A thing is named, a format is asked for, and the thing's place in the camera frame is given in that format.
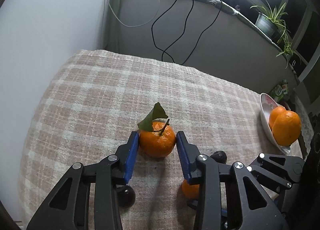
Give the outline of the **small mandarin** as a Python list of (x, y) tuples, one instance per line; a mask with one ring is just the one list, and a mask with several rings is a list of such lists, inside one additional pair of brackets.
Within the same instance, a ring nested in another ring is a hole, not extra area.
[(187, 199), (193, 199), (193, 200), (198, 200), (199, 199), (199, 192), (200, 192), (200, 185), (195, 184), (195, 185), (190, 185), (186, 179), (183, 180), (181, 184), (181, 190), (183, 195)]

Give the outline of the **dark cherry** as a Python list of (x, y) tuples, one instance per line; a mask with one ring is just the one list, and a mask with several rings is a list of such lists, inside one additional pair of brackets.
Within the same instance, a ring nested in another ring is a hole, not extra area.
[(212, 155), (210, 155), (212, 159), (214, 159), (217, 163), (226, 164), (227, 155), (224, 151), (215, 151)]
[(130, 208), (135, 204), (136, 193), (131, 186), (118, 187), (116, 193), (119, 207)]

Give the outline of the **mandarin with green leaf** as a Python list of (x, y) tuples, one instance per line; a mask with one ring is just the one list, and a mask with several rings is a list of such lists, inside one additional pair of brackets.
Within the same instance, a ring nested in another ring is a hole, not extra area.
[(139, 146), (151, 158), (165, 158), (174, 149), (175, 133), (170, 118), (159, 102), (138, 124)]

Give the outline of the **large round orange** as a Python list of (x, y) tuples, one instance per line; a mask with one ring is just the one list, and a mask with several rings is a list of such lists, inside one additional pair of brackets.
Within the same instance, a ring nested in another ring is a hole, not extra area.
[(301, 133), (302, 122), (297, 113), (285, 111), (276, 117), (272, 127), (272, 134), (278, 145), (289, 147)]

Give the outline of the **large bumpy orange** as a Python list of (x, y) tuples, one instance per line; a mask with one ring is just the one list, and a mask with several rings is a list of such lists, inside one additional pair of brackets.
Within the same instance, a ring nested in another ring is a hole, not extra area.
[(277, 117), (286, 112), (286, 109), (283, 107), (283, 106), (277, 106), (276, 108), (274, 108), (271, 112), (270, 112), (270, 115), (269, 115), (269, 120), (268, 120), (268, 124), (270, 126), (270, 128), (272, 129), (273, 128), (273, 125), (277, 119)]

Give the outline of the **pink plaid tablecloth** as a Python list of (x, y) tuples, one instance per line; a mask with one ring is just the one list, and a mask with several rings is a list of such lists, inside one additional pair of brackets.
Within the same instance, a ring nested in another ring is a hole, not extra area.
[(61, 67), (33, 117), (21, 162), (23, 223), (73, 163), (98, 162), (148, 127), (156, 103), (167, 114), (157, 132), (182, 130), (203, 153), (223, 150), (229, 161), (249, 164), (278, 151), (264, 133), (256, 92), (191, 67), (83, 50)]

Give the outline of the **green snack bag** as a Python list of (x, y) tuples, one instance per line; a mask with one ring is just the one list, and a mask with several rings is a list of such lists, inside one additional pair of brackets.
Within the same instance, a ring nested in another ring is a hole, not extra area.
[(287, 80), (284, 79), (269, 92), (269, 96), (275, 102), (280, 103), (281, 100), (288, 95), (288, 93), (289, 93), (288, 82)]

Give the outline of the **potted spider plant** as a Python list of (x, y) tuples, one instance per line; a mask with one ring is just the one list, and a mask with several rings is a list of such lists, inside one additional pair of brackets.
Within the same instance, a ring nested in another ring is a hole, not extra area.
[(288, 15), (286, 12), (286, 2), (279, 7), (271, 7), (268, 0), (263, 0), (265, 5), (252, 5), (250, 9), (255, 9), (258, 12), (258, 17), (255, 25), (268, 38), (277, 38), (276, 44), (282, 45), (280, 52), (276, 57), (282, 56), (286, 60), (286, 67), (288, 67), (293, 56), (297, 56), (300, 62), (302, 58), (298, 52), (292, 48), (292, 41), (289, 39), (289, 30), (287, 29), (286, 21), (283, 16)]

